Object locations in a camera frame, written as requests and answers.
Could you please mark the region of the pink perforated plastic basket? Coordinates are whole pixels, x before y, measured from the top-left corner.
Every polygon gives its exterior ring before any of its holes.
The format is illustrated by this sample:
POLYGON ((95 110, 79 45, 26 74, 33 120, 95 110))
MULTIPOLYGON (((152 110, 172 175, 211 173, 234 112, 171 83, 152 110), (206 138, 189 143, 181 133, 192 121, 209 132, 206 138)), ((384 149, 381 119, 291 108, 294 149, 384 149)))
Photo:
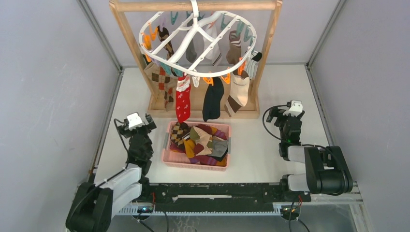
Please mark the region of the pink perforated plastic basket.
MULTIPOLYGON (((162 149, 162 161, 171 167, 180 167, 180 168, 190 168, 190 169, 203 169, 203 170, 212 170, 212 171, 225 171, 228 167, 230 160, 230 149, 231 149, 231 126, 228 124, 217 124, 217 123, 201 123, 201 122, 185 122, 188 126, 193 127, 197 126, 203 130, 204 125, 215 127, 227 136, 228 141, 228 151, 225 158, 219 162, 207 155, 195 156, 192 159, 189 159, 185 153, 185 149, 179 149, 174 145, 170 140, 171 127, 177 123, 177 121, 171 121, 167 128, 167 133, 165 135, 165 141, 162 149)), ((218 137, 212 137, 214 140, 220 140, 218 137)), ((183 140, 190 139, 190 133, 187 134, 183 140)))

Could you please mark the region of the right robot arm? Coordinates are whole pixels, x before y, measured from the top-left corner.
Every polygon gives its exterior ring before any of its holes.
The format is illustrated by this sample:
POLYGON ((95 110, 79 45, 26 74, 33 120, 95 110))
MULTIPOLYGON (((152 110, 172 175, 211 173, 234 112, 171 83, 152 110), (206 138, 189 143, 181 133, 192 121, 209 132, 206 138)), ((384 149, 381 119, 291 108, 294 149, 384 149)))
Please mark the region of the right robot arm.
POLYGON ((304 164, 305 173, 286 176, 287 183, 279 188, 280 197, 292 201, 299 191, 338 196, 351 192, 353 180, 339 146, 303 144, 300 141, 305 114, 300 103, 296 107, 277 105, 268 108, 262 123, 274 122, 279 129, 279 155, 285 161, 304 164))

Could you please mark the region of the mustard yellow sock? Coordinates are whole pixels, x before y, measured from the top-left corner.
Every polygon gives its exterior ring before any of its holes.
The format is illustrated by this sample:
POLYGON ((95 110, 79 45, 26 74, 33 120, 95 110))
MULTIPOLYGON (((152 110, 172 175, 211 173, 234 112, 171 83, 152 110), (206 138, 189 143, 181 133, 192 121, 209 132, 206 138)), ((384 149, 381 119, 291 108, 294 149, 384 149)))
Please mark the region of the mustard yellow sock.
POLYGON ((192 139, 183 140, 185 153, 189 159, 195 157, 194 148, 196 146, 195 142, 192 139))

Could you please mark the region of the brown argyle sock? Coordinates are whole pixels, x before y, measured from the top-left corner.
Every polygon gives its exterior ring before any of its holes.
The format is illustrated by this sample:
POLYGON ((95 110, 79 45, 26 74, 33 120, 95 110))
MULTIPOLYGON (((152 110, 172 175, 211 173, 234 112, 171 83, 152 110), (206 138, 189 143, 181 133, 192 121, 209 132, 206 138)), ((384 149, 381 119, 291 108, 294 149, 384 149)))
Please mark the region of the brown argyle sock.
POLYGON ((174 145, 182 150, 185 148, 183 138, 189 134, 189 132, 190 126, 188 126, 187 123, 177 122, 171 127, 170 140, 174 145))

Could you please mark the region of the maroon purple striped sock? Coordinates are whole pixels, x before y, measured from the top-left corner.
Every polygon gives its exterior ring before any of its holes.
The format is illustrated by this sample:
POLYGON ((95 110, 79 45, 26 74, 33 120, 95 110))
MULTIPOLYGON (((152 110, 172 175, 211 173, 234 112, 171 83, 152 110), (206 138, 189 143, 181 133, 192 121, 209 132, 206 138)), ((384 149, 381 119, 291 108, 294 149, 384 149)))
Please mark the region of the maroon purple striped sock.
POLYGON ((226 134, 215 127, 204 125, 204 129, 208 134, 212 135, 212 137, 218 137, 219 139, 222 139, 223 141, 227 140, 226 134))

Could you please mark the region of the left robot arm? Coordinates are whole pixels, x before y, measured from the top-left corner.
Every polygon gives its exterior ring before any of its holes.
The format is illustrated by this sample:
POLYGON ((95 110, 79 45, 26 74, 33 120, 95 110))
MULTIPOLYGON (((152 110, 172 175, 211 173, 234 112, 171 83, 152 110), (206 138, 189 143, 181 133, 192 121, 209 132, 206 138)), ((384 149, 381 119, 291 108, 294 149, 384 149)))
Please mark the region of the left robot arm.
POLYGON ((103 181, 80 184, 65 221, 70 232, 105 232, 112 218, 128 203, 150 198, 151 188, 142 180, 152 164, 149 133, 157 126, 150 114, 143 120, 137 112, 113 122, 127 152, 125 166, 103 181))

